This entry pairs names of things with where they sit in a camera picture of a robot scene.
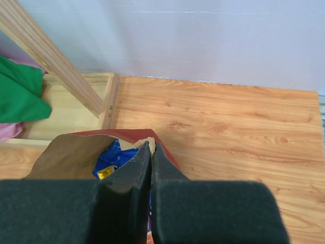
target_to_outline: black foam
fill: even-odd
[[[289,244],[272,193],[252,181],[158,181],[152,234],[155,244]]]

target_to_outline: wood grain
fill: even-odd
[[[96,117],[103,100],[16,0],[0,1],[0,29]]]
[[[115,75],[107,82],[102,112],[98,119],[98,129],[111,129],[118,94],[119,81]]]
[[[0,148],[0,179],[19,179],[29,174],[42,151]]]
[[[264,182],[277,199],[292,243],[325,243],[324,152],[316,92],[119,80],[115,128],[154,129],[192,179]],[[27,174],[31,153],[21,153],[0,149],[2,172],[19,168]]]
[[[113,73],[84,73],[82,75],[101,98],[104,98],[106,94],[111,94],[109,83],[114,80]],[[51,115],[47,119],[26,123],[23,133],[19,135],[20,138],[53,140],[60,134],[98,128],[99,119],[80,104],[52,75],[44,75],[44,85],[42,98],[51,105]]]

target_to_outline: paper bag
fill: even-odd
[[[57,136],[36,160],[26,179],[96,179],[92,175],[99,155],[119,139],[122,150],[136,148],[149,141],[151,153],[160,142],[153,130],[96,130]],[[162,144],[167,157],[177,167]]]

